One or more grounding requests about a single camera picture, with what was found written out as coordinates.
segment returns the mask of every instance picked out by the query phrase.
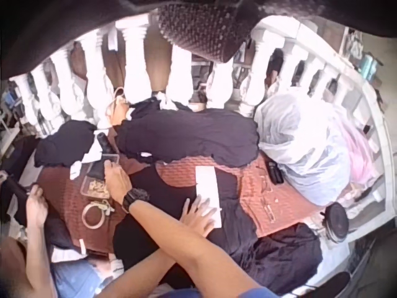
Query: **white tag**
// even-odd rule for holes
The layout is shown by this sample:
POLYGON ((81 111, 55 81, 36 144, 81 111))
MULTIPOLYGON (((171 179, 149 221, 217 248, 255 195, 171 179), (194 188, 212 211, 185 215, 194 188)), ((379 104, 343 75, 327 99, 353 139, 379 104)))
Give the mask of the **white tag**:
POLYGON ((149 156, 151 156, 151 153, 149 153, 149 152, 141 152, 141 156, 142 157, 149 157, 149 156))
POLYGON ((79 242, 80 242, 81 254, 82 255, 86 255, 87 254, 87 250, 86 250, 86 245, 84 244, 84 240, 83 239, 79 239, 79 242))
POLYGON ((217 209, 212 219, 215 221, 215 228, 222 228, 218 183, 213 166, 196 166, 196 193, 201 197, 202 202, 209 199, 210 208, 217 209))
POLYGON ((109 51, 118 51, 117 29, 115 26, 113 26, 107 34, 107 48, 109 51))

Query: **black fabric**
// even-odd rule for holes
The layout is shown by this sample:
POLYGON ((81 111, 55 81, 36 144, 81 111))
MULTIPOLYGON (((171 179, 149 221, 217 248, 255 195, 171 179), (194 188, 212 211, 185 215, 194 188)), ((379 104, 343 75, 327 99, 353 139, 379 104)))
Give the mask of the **black fabric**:
MULTIPOLYGON (((181 104, 180 102, 173 102, 179 110, 192 112, 187 106, 181 104)), ((140 119, 152 112, 160 111, 160 101, 155 97, 145 99, 144 101, 138 102, 136 104, 131 104, 130 107, 134 108, 131 112, 131 119, 140 119)))
POLYGON ((259 284, 281 296, 312 278, 323 256, 317 235, 298 223, 260 238, 234 260, 259 284))
MULTIPOLYGON (((236 177, 218 169, 215 171, 220 207, 222 208, 222 228, 214 229, 208 239, 222 247, 229 255, 239 255, 257 241, 256 227, 252 218, 243 211, 239 204, 236 177)), ((181 216, 185 200, 196 197, 195 186, 171 187, 159 177, 154 166, 131 175, 130 179, 135 187, 148 192, 149 202, 152 205, 176 219, 181 216)), ((158 249, 157 244, 130 215, 127 215, 117 225, 113 244, 115 255, 123 261, 125 270, 158 249)), ((163 282, 167 282, 175 289, 193 285, 187 273, 179 265, 175 265, 165 275, 163 282)))
POLYGON ((258 156, 257 125, 251 118, 224 109, 160 110, 117 128, 118 149, 129 158, 170 163, 187 156, 210 156, 219 165, 246 166, 258 156), (147 152, 151 157, 142 157, 147 152))
POLYGON ((65 166, 82 160, 92 143, 96 126, 87 121, 69 120, 37 145, 35 166, 65 166))
MULTIPOLYGON (((9 158, 5 158, 2 161, 0 170, 6 171, 8 175, 11 175, 16 181, 19 181, 39 140, 40 139, 31 135, 15 141, 14 151, 9 158)), ((9 221, 7 211, 13 194, 14 191, 9 187, 8 182, 5 181, 0 187, 0 219, 3 223, 9 221)))

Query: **black device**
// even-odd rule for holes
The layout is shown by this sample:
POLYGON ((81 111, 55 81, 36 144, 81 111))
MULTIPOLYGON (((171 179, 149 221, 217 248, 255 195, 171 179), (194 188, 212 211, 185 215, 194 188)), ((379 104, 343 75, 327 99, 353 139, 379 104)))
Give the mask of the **black device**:
POLYGON ((281 173, 281 170, 279 169, 277 163, 274 161, 266 161, 265 164, 272 183, 274 185, 284 183, 283 174, 281 173))

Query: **blue shirt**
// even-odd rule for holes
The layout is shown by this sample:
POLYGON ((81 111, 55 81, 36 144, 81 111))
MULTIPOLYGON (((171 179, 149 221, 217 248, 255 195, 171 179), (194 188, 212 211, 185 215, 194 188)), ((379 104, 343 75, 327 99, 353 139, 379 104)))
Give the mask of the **blue shirt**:
MULTIPOLYGON (((160 298, 201 298, 199 290, 197 289, 183 289, 165 293, 160 298)), ((261 287, 258 289, 251 289, 242 293, 239 298, 278 298, 272 291, 261 287)))

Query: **plastic bag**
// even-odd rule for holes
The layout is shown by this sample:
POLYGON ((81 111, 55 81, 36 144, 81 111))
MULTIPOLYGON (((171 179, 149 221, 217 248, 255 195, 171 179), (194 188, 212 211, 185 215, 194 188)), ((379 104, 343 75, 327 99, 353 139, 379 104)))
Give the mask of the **plastic bag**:
POLYGON ((316 205, 334 202, 349 183, 350 159, 329 104, 301 91, 277 93, 255 113, 259 148, 316 205))
POLYGON ((364 186, 370 186, 379 175, 373 163, 372 149, 368 140, 354 124, 348 120, 343 107, 333 106, 334 121, 345 140, 350 158, 350 181, 364 186))

